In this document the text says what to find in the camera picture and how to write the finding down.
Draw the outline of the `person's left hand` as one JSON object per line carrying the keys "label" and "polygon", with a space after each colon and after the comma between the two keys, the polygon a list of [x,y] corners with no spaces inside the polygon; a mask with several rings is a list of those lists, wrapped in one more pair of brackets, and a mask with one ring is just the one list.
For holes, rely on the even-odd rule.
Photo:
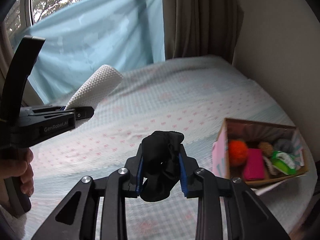
{"label": "person's left hand", "polygon": [[29,148],[19,149],[19,153],[22,154],[22,159],[1,160],[1,179],[20,177],[21,191],[30,197],[34,192],[34,173],[30,164],[34,155]]}

